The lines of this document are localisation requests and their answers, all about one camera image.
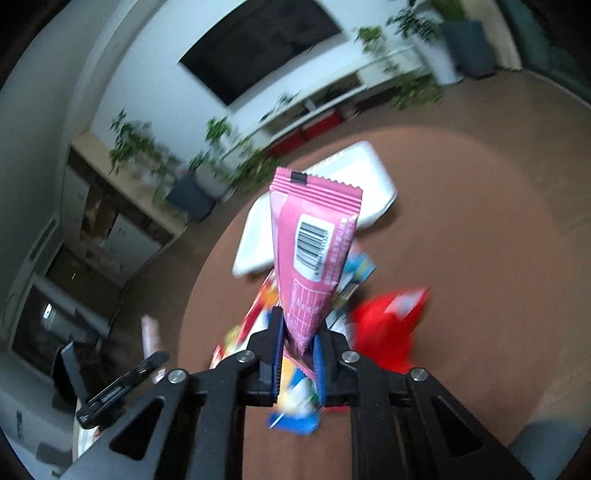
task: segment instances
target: wooden floor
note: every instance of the wooden floor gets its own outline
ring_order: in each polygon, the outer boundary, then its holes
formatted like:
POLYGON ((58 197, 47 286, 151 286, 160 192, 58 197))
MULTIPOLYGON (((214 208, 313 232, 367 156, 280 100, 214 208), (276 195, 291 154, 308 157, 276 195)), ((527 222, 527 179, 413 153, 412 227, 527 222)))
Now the wooden floor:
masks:
MULTIPOLYGON (((294 152, 384 125, 437 125, 471 135, 520 168, 548 202, 576 272, 568 295, 570 321, 556 373, 535 414, 591 426, 591 110, 529 73, 445 88, 442 103, 404 112, 388 105, 366 111, 294 152)), ((113 324, 112 352, 121 368, 141 359, 139 318, 161 323, 164 347, 176 357, 180 323, 210 250, 246 199, 217 206, 133 281, 113 324)))

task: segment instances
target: beige curtain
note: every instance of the beige curtain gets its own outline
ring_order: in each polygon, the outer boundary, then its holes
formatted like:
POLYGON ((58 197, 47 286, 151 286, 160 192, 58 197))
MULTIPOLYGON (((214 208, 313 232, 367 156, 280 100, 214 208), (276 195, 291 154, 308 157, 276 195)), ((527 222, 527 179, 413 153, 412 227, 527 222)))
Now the beige curtain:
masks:
POLYGON ((480 20, 486 39, 495 52, 496 64, 508 70, 521 70, 521 59, 511 31, 495 0, 462 0, 471 20, 480 20))

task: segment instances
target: cabinet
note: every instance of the cabinet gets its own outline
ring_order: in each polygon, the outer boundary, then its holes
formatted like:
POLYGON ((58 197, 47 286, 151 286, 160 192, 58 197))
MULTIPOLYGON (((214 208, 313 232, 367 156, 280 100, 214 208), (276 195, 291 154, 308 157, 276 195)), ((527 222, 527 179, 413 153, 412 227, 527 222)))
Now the cabinet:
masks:
POLYGON ((151 189, 129 172, 111 173, 109 151, 91 132, 73 140, 62 191, 65 244, 119 287, 186 227, 185 216, 152 204, 151 189))

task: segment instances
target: white barcode label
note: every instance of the white barcode label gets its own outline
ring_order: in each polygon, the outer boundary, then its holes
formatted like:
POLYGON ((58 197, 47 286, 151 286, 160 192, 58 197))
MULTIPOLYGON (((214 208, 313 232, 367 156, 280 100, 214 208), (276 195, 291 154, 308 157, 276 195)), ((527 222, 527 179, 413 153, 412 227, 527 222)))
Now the white barcode label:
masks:
POLYGON ((300 215, 295 230, 294 268, 308 280, 319 282, 326 263, 334 224, 312 217, 300 215))

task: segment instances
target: red box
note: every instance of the red box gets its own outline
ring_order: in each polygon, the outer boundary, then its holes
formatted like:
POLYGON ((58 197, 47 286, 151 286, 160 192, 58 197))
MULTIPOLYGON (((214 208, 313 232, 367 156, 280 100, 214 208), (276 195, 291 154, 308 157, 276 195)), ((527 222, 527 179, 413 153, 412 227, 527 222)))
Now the red box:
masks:
POLYGON ((342 120, 336 110, 331 109, 304 124, 301 128, 304 136, 310 140, 340 125, 342 120))
POLYGON ((280 139, 272 147, 269 147, 267 153, 273 157, 283 157, 305 143, 306 138, 304 135, 299 130, 296 130, 280 139))

